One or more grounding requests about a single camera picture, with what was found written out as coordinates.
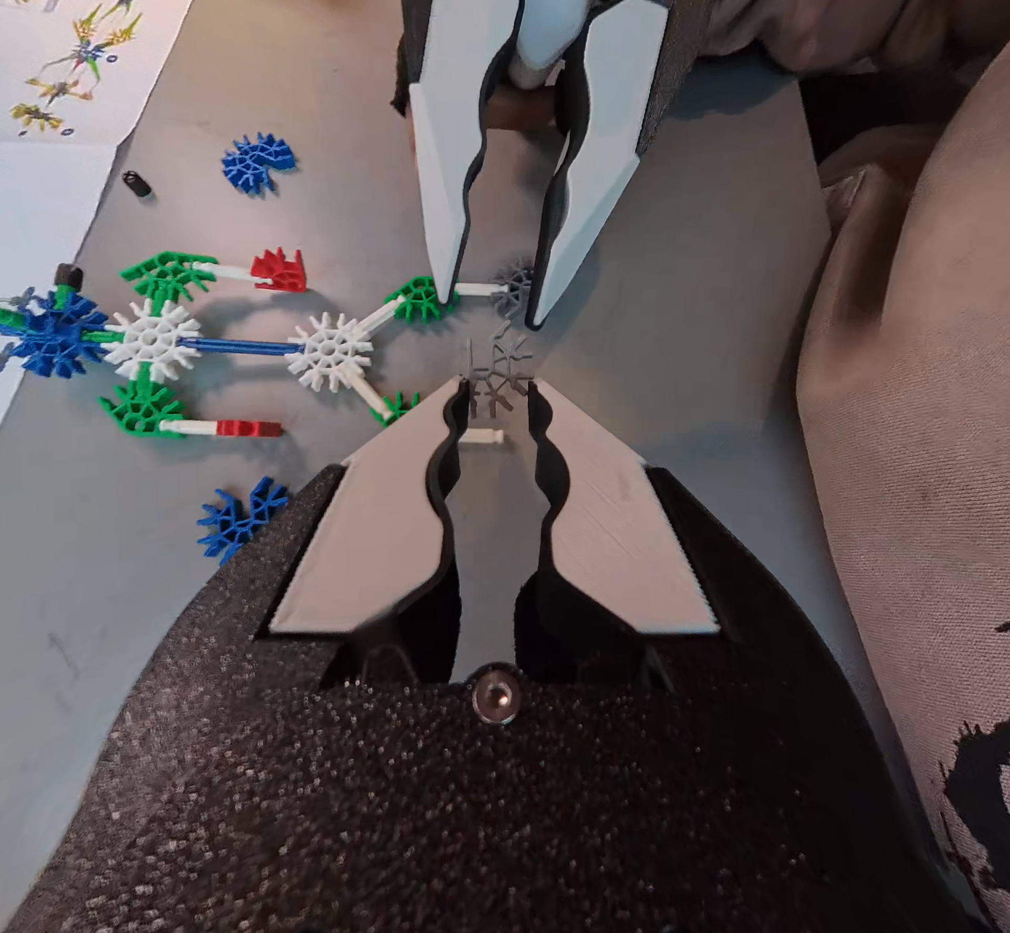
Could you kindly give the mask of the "blue snowflake toy connector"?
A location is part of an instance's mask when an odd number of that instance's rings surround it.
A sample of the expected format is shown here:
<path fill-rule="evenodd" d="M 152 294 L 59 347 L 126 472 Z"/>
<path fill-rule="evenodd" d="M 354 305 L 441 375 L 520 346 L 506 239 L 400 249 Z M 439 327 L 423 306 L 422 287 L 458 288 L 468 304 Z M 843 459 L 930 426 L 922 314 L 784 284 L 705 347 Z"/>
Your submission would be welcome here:
<path fill-rule="evenodd" d="M 220 565 L 252 541 L 259 531 L 287 506 L 288 489 L 264 476 L 249 491 L 245 500 L 226 490 L 215 491 L 215 502 L 202 505 L 203 514 L 197 520 L 203 534 L 198 539 L 204 556 Z"/>
<path fill-rule="evenodd" d="M 221 158 L 225 179 L 234 189 L 250 197 L 277 194 L 273 173 L 285 173 L 297 167 L 298 158 L 292 147 L 271 133 L 259 132 L 255 140 L 247 136 L 234 140 L 233 148 Z"/>

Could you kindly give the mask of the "construction toy figure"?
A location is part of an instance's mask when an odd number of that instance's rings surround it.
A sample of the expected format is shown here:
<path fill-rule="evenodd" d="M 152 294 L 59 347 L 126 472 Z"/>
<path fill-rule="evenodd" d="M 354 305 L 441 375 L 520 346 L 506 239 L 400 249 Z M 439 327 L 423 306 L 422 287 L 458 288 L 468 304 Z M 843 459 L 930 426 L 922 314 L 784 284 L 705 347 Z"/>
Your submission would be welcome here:
<path fill-rule="evenodd" d="M 220 437 L 214 428 L 220 419 L 191 418 L 170 387 L 182 372 L 194 371 L 197 359 L 215 354 L 284 359 L 301 387 L 315 393 L 354 392 L 381 425 L 388 425 L 411 406 L 402 394 L 394 399 L 380 395 L 368 381 L 376 333 L 394 320 L 426 324 L 443 319 L 459 299 L 491 299 L 498 290 L 493 282 L 458 283 L 451 301 L 443 305 L 432 277 L 417 277 L 362 319 L 323 313 L 283 342 L 205 336 L 186 307 L 195 301 L 194 290 L 208 292 L 224 280 L 257 289 L 249 269 L 160 252 L 121 271 L 138 301 L 130 304 L 129 313 L 108 316 L 83 294 L 82 270 L 63 263 L 46 294 L 29 288 L 2 299 L 2 367 L 13 359 L 38 377 L 69 380 L 85 374 L 91 362 L 108 364 L 123 383 L 99 404 L 123 433 L 136 437 Z"/>

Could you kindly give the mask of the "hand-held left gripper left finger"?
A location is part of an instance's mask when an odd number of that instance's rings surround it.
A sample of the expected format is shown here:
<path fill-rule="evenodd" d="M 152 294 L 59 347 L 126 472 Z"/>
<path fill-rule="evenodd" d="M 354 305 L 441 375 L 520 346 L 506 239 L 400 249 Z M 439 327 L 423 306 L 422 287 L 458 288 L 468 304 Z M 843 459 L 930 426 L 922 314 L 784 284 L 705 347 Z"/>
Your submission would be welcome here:
<path fill-rule="evenodd" d="M 449 379 L 340 464 L 271 610 L 271 638 L 335 640 L 332 680 L 370 683 L 391 652 L 411 681 L 449 682 L 461 596 L 447 498 L 469 413 L 468 382 Z"/>

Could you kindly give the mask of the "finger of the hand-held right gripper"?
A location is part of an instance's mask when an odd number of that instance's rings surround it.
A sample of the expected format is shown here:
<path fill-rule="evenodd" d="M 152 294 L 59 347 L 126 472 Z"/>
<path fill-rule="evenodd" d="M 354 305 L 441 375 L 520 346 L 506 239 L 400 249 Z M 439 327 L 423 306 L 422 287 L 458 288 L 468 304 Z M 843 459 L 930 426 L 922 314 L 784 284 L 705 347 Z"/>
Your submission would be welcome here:
<path fill-rule="evenodd" d="M 538 330 L 574 280 L 639 165 L 668 9 L 618 0 L 594 10 L 564 53 L 565 148 L 544 196 L 525 325 Z"/>
<path fill-rule="evenodd" d="M 486 153 L 485 112 L 515 47 L 523 0 L 432 0 L 409 86 L 425 245 L 438 301 L 454 293 Z"/>

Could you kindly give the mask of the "folded instruction sheet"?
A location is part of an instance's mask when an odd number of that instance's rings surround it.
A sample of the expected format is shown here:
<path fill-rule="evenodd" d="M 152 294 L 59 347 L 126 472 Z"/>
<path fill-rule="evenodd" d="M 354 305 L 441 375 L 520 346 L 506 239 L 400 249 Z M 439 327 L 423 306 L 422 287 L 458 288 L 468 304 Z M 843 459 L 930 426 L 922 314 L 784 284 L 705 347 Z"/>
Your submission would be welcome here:
<path fill-rule="evenodd" d="M 2 0 L 2 297 L 77 257 L 192 2 Z"/>

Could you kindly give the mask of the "person's right hand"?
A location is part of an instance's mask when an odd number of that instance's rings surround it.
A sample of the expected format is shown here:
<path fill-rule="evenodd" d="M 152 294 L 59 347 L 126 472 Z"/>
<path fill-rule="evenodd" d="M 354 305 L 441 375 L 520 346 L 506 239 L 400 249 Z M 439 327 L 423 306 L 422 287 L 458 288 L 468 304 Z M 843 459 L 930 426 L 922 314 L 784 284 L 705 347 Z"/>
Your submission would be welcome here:
<path fill-rule="evenodd" d="M 503 83 L 491 96 L 485 111 L 486 127 L 523 133 L 554 127 L 568 133 L 562 90 L 558 84 L 532 90 Z"/>

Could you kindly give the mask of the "grey desk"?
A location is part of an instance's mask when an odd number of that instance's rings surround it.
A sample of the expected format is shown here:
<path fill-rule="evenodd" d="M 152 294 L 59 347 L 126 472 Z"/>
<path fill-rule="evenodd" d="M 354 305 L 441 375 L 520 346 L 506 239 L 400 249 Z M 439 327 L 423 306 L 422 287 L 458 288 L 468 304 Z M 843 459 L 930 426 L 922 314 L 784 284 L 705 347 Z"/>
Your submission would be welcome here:
<path fill-rule="evenodd" d="M 107 313 L 121 269 L 162 249 L 226 262 L 300 248 L 311 290 L 223 283 L 211 334 L 278 339 L 371 312 L 427 270 L 405 124 L 389 106 L 399 0 L 194 0 L 79 253 Z M 277 194 L 221 158 L 271 133 L 298 158 Z M 132 169 L 154 194 L 136 198 Z M 798 86 L 758 55 L 697 68 L 543 330 L 533 368 L 670 469 L 807 613 L 875 726 L 882 702 L 831 564 L 794 401 L 829 224 Z M 2 922 L 44 867 L 130 688 L 215 569 L 201 506 L 264 475 L 301 489 L 378 426 L 284 362 L 214 356 L 181 384 L 200 417 L 279 439 L 137 439 L 96 399 L 115 381 L 29 376 L 2 426 Z"/>

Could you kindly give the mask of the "grey snowflake toy connector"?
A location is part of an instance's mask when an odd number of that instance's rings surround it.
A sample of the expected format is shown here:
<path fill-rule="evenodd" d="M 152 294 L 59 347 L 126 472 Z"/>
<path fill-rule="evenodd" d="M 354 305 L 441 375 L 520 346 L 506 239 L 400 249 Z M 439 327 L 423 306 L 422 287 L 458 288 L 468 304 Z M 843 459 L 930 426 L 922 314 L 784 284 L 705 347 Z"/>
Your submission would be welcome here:
<path fill-rule="evenodd" d="M 530 263 L 514 262 L 499 270 L 494 278 L 498 290 L 491 295 L 491 303 L 503 320 L 512 320 L 525 312 L 533 282 Z"/>
<path fill-rule="evenodd" d="M 503 320 L 488 339 L 489 351 L 478 362 L 473 339 L 464 343 L 464 378 L 469 384 L 472 419 L 495 420 L 502 412 L 515 410 L 513 397 L 525 398 L 533 380 L 536 355 L 527 346 L 527 337 L 511 319 Z"/>

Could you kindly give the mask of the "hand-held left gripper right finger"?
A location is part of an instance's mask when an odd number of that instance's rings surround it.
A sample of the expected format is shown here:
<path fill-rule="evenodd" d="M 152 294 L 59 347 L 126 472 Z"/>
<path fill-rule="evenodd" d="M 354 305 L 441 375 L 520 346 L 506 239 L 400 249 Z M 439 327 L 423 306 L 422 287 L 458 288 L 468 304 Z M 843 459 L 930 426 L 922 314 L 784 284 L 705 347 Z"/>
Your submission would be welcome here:
<path fill-rule="evenodd" d="M 516 665 L 539 683 L 668 683 L 658 640 L 720 625 L 650 467 L 545 381 L 527 409 L 549 510 L 515 602 Z"/>

